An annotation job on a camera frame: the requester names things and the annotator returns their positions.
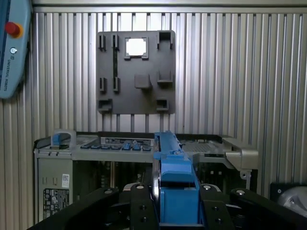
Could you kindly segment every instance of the screw hole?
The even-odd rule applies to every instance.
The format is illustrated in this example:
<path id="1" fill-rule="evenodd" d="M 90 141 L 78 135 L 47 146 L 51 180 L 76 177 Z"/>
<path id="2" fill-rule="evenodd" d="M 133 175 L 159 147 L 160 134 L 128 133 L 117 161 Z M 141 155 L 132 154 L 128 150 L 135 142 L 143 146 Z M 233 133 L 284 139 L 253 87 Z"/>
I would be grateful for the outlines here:
<path id="1" fill-rule="evenodd" d="M 215 219 L 215 222 L 218 223 L 218 224 L 222 224 L 222 220 L 220 218 Z"/>
<path id="2" fill-rule="evenodd" d="M 147 222 L 147 220 L 148 220 L 147 217 L 142 217 L 141 218 L 141 222 L 143 222 L 143 223 Z"/>

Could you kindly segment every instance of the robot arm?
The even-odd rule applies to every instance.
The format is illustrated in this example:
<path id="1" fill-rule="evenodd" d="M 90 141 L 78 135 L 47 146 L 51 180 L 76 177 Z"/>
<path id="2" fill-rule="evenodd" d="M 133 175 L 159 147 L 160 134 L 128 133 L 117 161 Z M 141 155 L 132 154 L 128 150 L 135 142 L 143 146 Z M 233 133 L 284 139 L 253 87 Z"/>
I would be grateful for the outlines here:
<path id="1" fill-rule="evenodd" d="M 30 230 L 57 229 L 276 229 L 300 230 L 307 219 L 243 188 L 225 195 L 200 184 L 192 159 L 171 132 L 155 134 L 151 185 L 119 193 L 101 188 Z"/>

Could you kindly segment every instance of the metal bolt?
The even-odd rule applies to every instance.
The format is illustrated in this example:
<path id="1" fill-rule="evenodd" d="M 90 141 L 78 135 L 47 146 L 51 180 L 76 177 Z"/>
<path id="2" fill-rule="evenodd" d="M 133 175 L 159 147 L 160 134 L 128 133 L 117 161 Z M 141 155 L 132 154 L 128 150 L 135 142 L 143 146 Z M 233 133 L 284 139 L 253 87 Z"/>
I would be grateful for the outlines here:
<path id="1" fill-rule="evenodd" d="M 209 185 L 204 185 L 203 188 L 206 189 L 206 190 L 210 190 L 211 189 L 211 187 Z"/>
<path id="2" fill-rule="evenodd" d="M 112 193 L 113 191 L 112 191 L 112 189 L 107 189 L 107 190 L 105 190 L 105 194 L 110 194 L 110 193 Z"/>
<path id="3" fill-rule="evenodd" d="M 237 190 L 236 193 L 239 193 L 239 195 L 244 195 L 245 192 L 243 190 Z"/>

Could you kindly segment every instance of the metal enclosure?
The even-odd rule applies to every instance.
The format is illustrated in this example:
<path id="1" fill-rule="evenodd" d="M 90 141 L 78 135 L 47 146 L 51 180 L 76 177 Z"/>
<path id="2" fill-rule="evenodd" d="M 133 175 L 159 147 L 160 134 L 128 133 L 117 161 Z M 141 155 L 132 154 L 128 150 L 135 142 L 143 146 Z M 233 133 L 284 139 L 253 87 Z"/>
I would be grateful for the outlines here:
<path id="1" fill-rule="evenodd" d="M 25 81 L 0 101 L 0 229 L 33 224 L 33 142 L 55 128 L 228 134 L 259 150 L 260 194 L 268 196 L 270 182 L 306 182 L 304 0 L 62 2 L 34 1 Z M 160 29 L 176 32 L 176 113 L 98 113 L 96 33 Z"/>

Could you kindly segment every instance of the white warning label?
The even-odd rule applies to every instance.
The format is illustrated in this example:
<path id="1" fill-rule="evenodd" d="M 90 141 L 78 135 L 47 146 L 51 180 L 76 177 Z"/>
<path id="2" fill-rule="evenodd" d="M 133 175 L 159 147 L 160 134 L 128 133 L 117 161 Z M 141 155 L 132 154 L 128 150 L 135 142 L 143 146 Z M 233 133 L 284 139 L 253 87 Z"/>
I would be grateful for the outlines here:
<path id="1" fill-rule="evenodd" d="M 69 174 L 63 174 L 63 176 L 62 176 L 62 188 L 69 188 Z"/>

